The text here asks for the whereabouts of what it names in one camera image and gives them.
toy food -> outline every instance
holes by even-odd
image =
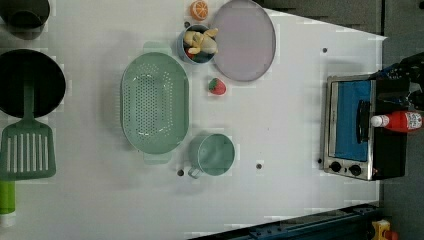
[[[200,51],[208,54],[218,53],[216,42],[212,39],[217,33],[217,28],[209,29],[203,34],[195,31],[187,31],[184,35],[184,42],[190,46],[188,52],[190,54],[198,54]]]
[[[184,52],[186,53],[187,57],[190,59],[194,58],[194,55],[188,52],[188,48],[184,50]]]
[[[208,4],[203,0],[194,1],[190,5],[190,14],[197,21],[203,21],[208,16]]]
[[[223,81],[214,78],[209,83],[209,91],[215,95],[223,95],[227,91],[227,87]]]

toaster oven knob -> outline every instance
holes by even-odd
[[[362,172],[361,167],[358,165],[353,165],[352,167],[349,168],[349,171],[355,177],[361,175],[361,172]]]
[[[338,162],[333,162],[333,163],[331,163],[330,168],[334,172],[340,172],[340,169],[342,169],[342,165],[340,165],[340,163],[338,163]]]

toaster oven window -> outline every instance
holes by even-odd
[[[349,81],[337,82],[333,84],[337,91],[333,91],[337,97],[336,111],[332,111],[331,119],[336,119],[330,131],[335,131],[331,134],[335,139],[332,140],[334,144],[334,156],[336,158],[343,158],[348,160],[366,162],[368,159],[368,142],[358,143],[357,140],[357,112],[358,105],[361,100],[371,100],[371,82],[366,81]]]

green mug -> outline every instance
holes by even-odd
[[[202,173],[219,176],[230,169],[235,149],[231,140],[222,134],[195,137],[189,146],[191,169],[188,175],[199,178]]]

green bottle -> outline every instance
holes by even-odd
[[[15,182],[0,181],[0,227],[15,224]]]

